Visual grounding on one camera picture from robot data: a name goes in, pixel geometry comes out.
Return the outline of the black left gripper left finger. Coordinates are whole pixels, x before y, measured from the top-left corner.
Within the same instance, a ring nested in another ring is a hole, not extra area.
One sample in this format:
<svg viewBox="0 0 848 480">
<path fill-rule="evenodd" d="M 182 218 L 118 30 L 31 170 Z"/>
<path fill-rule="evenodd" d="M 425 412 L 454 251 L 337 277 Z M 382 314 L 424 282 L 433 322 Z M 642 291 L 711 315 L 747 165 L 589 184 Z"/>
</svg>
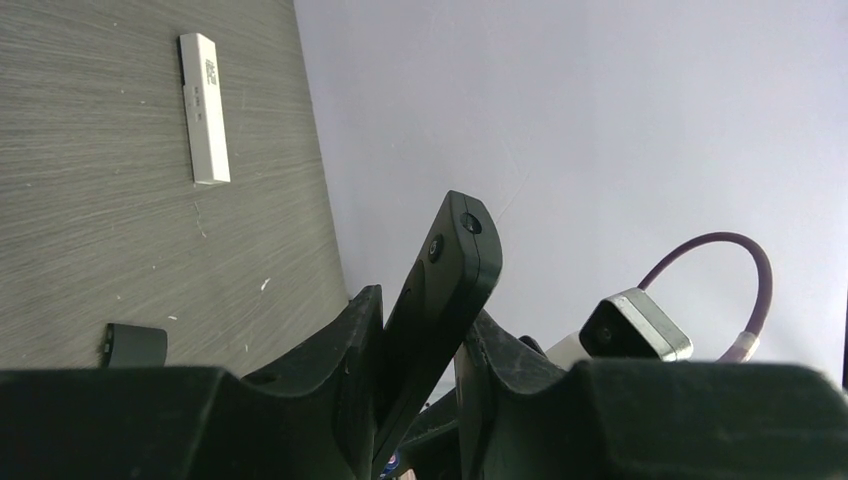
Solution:
<svg viewBox="0 0 848 480">
<path fill-rule="evenodd" d="M 5 479 L 368 479 L 382 291 L 264 367 L 5 371 Z"/>
</svg>

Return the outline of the black remote battery cover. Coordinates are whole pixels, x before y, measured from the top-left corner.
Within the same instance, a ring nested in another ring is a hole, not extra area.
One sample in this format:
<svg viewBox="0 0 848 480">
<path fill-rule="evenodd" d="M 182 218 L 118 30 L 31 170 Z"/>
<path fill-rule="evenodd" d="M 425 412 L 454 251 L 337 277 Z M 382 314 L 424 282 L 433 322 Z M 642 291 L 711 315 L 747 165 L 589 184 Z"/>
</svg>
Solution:
<svg viewBox="0 0 848 480">
<path fill-rule="evenodd" d="M 163 329 L 108 323 L 100 365 L 103 368 L 163 367 L 167 351 L 168 335 Z"/>
</svg>

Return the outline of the small black block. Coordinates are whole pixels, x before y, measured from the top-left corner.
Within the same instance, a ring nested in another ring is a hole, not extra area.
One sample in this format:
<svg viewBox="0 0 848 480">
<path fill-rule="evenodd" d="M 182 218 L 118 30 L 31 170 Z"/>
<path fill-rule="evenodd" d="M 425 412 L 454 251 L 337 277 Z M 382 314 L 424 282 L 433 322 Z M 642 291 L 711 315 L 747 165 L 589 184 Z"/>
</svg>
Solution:
<svg viewBox="0 0 848 480">
<path fill-rule="evenodd" d="M 371 476 L 378 478 L 498 283 L 503 253 L 477 198 L 450 190 L 385 323 Z"/>
</svg>

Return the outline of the white remote control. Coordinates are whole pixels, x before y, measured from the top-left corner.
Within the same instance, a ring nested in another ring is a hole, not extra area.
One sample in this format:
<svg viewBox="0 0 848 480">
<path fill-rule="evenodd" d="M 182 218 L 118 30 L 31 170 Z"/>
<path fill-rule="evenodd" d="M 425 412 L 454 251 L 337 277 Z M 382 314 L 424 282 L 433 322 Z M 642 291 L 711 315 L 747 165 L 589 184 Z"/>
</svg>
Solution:
<svg viewBox="0 0 848 480">
<path fill-rule="evenodd" d="M 216 45 L 200 33 L 180 35 L 178 42 L 194 182 L 230 183 Z"/>
</svg>

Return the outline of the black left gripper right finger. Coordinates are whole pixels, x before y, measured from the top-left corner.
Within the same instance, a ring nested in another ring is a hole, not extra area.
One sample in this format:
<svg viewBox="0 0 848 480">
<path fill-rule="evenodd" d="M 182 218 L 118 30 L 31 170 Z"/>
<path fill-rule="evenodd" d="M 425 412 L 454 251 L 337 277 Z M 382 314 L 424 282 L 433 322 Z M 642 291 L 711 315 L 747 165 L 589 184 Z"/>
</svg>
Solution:
<svg viewBox="0 0 848 480">
<path fill-rule="evenodd" d="M 456 358 L 466 479 L 843 479 L 847 397 L 794 365 L 561 369 L 481 314 Z"/>
</svg>

